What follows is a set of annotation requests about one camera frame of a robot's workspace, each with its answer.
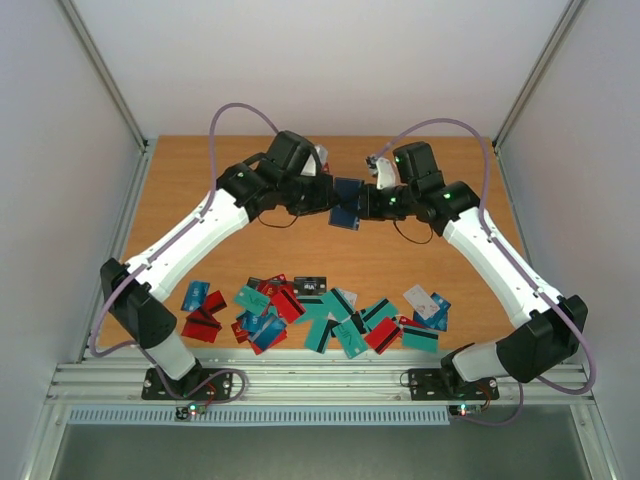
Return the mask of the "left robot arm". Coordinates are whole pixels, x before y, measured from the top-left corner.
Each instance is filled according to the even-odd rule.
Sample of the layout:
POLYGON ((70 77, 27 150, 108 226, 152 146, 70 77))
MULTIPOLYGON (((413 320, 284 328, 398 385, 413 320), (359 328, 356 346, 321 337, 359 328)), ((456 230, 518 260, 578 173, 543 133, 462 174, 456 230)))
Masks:
POLYGON ((327 159, 325 147, 281 131, 266 151, 228 167, 215 190, 155 244, 125 263, 109 259, 101 266, 108 313, 161 368, 177 397, 195 395, 202 375, 165 300, 214 248, 263 212, 283 206, 298 217, 328 210, 327 159))

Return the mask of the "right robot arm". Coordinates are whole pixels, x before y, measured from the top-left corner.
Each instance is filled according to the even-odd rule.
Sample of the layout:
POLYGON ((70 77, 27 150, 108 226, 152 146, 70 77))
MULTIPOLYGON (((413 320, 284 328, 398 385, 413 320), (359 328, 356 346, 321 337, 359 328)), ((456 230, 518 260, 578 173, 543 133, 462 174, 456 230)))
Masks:
POLYGON ((376 182, 359 190, 359 217, 413 216, 428 224, 473 266, 514 327, 500 340, 445 356, 440 376, 447 393, 463 396, 488 377, 528 383, 578 351, 588 314, 584 301, 561 294, 531 268, 480 208, 469 185, 445 182, 429 144, 410 143, 395 149, 392 159, 370 156, 366 164, 376 182))

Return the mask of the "blue leather card holder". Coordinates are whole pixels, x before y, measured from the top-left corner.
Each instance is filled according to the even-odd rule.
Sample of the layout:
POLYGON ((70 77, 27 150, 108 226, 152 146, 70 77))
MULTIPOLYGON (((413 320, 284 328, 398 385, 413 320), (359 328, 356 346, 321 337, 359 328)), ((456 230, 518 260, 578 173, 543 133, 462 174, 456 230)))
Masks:
POLYGON ((359 229, 359 194, 363 185, 364 182, 359 179, 343 177, 334 179, 336 203, 329 213, 330 226, 351 231, 359 229))

